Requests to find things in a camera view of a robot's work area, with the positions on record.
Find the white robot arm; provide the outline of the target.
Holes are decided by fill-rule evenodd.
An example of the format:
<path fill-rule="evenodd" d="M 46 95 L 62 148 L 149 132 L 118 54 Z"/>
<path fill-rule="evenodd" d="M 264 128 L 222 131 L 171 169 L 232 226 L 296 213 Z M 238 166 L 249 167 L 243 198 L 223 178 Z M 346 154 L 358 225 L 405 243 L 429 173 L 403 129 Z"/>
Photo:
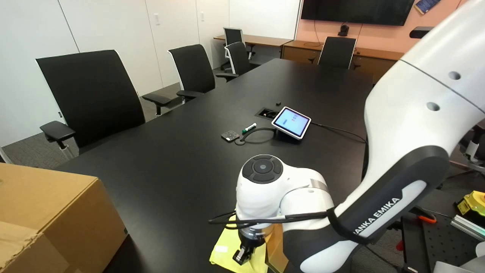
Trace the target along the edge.
<path fill-rule="evenodd" d="M 485 0 L 467 0 L 411 48 L 364 107 L 369 166 L 334 204 L 325 178 L 275 155 L 244 163 L 237 182 L 234 260 L 250 260 L 279 223 L 284 251 L 303 273 L 335 273 L 352 252 L 443 182 L 449 158 L 485 117 Z"/>

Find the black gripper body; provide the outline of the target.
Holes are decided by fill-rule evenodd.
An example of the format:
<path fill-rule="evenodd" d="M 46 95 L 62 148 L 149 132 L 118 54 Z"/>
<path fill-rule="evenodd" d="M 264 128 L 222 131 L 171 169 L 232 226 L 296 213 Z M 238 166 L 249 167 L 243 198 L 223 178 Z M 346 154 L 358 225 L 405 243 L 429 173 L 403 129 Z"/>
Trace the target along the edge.
<path fill-rule="evenodd" d="M 241 228 L 240 233 L 240 249 L 243 252 L 253 252 L 256 248 L 265 243 L 267 231 L 264 226 Z"/>

